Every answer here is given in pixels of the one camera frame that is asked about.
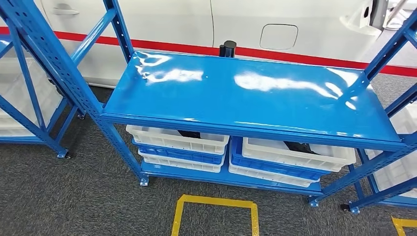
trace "lower shelf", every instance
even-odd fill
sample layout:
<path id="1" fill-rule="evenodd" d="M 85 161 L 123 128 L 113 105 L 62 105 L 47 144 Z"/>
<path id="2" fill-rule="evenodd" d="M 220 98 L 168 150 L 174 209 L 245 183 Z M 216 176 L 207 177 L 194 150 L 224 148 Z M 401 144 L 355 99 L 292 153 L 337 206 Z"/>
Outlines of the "lower shelf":
<path id="1" fill-rule="evenodd" d="M 259 188 L 287 193 L 297 193 L 311 196 L 322 195 L 320 183 L 312 183 L 309 187 L 299 187 L 290 184 L 273 182 L 265 179 L 247 177 L 229 172 L 229 157 L 226 155 L 219 173 L 188 170 L 177 167 L 150 164 L 142 161 L 142 174 L 155 177 L 178 178 L 183 180 L 227 184 L 248 188 Z"/>
<path id="2" fill-rule="evenodd" d="M 66 105 L 68 104 L 67 99 L 63 98 L 57 109 L 55 110 L 54 114 L 51 117 L 51 121 L 49 122 L 46 131 L 49 133 L 52 128 L 54 127 L 55 123 L 58 121 L 58 118 L 61 116 L 61 113 L 64 111 Z M 3 144 L 44 144 L 42 140 L 40 140 L 36 136 L 13 136 L 13 137 L 1 137 L 0 136 L 0 143 Z"/>
<path id="3" fill-rule="evenodd" d="M 373 193 L 378 193 L 379 189 L 375 181 L 374 175 L 368 176 L 369 185 Z M 385 199 L 380 201 L 379 204 L 385 204 L 396 207 L 417 207 L 417 198 L 403 197 L 403 196 L 394 196 L 392 198 Z"/>
<path id="4" fill-rule="evenodd" d="M 362 164 L 369 161 L 368 155 L 365 153 L 365 150 L 363 149 L 357 149 L 357 152 L 359 154 L 359 158 L 362 162 Z M 379 189 L 377 186 L 377 183 L 375 181 L 374 175 L 368 176 L 368 182 L 371 187 L 372 193 L 378 193 Z M 383 201 L 378 202 L 379 204 L 389 205 L 389 206 L 396 206 L 396 207 L 417 207 L 417 198 L 410 198 L 410 197 L 403 197 L 403 196 L 394 196 L 388 199 L 385 199 Z"/>

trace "yellow floor marking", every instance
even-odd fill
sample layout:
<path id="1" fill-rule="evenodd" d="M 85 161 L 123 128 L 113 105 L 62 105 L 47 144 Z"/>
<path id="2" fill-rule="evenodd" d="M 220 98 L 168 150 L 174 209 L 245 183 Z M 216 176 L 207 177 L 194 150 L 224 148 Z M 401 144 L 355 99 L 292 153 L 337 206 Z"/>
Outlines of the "yellow floor marking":
<path id="1" fill-rule="evenodd" d="M 182 195 L 177 201 L 177 208 L 175 209 L 174 223 L 172 226 L 171 236 L 178 236 L 179 234 L 179 227 L 181 225 L 182 209 L 184 208 L 184 203 L 203 203 L 228 207 L 249 208 L 252 220 L 252 236 L 259 236 L 258 206 L 255 203 L 251 201 L 192 196 L 185 194 Z"/>
<path id="2" fill-rule="evenodd" d="M 392 216 L 391 219 L 397 229 L 398 236 L 405 236 L 404 227 L 417 228 L 417 220 L 398 219 Z"/>

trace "car door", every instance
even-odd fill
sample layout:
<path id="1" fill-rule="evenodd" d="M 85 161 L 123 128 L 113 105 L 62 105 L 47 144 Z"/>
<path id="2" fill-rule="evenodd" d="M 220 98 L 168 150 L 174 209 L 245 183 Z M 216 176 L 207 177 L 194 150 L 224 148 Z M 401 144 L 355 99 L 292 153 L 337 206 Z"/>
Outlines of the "car door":
<path id="1" fill-rule="evenodd" d="M 381 28 L 370 23 L 375 2 L 211 0 L 214 45 L 233 40 L 238 47 L 360 60 L 381 34 Z M 379 11 L 372 19 L 375 16 L 385 13 Z"/>
<path id="2" fill-rule="evenodd" d="M 213 45 L 210 0 L 119 0 L 119 4 L 133 41 Z M 68 53 L 83 37 L 77 34 L 88 34 L 105 13 L 102 0 L 42 0 L 42 5 L 52 29 L 67 32 L 61 42 Z M 111 25 L 102 36 L 116 36 Z M 98 43 L 78 66 L 87 82 L 103 87 L 114 87 L 125 67 L 119 46 Z"/>

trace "metal foot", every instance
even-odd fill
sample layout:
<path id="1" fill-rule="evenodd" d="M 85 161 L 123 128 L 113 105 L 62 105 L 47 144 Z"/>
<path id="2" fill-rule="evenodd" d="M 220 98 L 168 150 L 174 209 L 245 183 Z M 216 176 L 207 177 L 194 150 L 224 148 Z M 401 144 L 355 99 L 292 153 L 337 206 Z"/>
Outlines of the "metal foot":
<path id="1" fill-rule="evenodd" d="M 66 152 L 66 153 L 59 153 L 57 155 L 57 158 L 59 158 L 59 159 L 71 159 L 71 156 L 70 156 L 69 152 Z"/>
<path id="2" fill-rule="evenodd" d="M 317 200 L 310 201 L 312 196 L 308 196 L 307 202 L 310 204 L 311 207 L 319 207 L 319 202 Z"/>
<path id="3" fill-rule="evenodd" d="M 149 176 L 141 176 L 141 186 L 147 186 L 149 184 Z"/>

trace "stacked crates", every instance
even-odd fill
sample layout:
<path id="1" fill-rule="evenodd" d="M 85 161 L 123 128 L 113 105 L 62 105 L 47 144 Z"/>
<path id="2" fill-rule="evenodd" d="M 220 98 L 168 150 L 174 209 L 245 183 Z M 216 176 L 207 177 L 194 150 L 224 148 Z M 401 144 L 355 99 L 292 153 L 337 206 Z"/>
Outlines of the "stacked crates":
<path id="1" fill-rule="evenodd" d="M 51 84 L 45 72 L 35 59 L 26 59 L 33 87 L 39 102 L 45 125 L 62 101 L 55 85 Z M 19 110 L 34 124 L 38 125 L 36 114 L 29 96 L 25 78 L 17 58 L 0 59 L 0 95 Z M 0 136 L 34 136 L 8 113 L 0 109 Z"/>
<path id="2" fill-rule="evenodd" d="M 147 163 L 220 172 L 224 163 L 227 135 L 201 133 L 201 138 L 183 137 L 177 130 L 126 126 L 133 144 Z"/>
<path id="3" fill-rule="evenodd" d="M 310 145 L 317 154 L 289 150 L 283 141 L 232 137 L 231 173 L 308 187 L 322 175 L 355 163 L 348 147 Z"/>

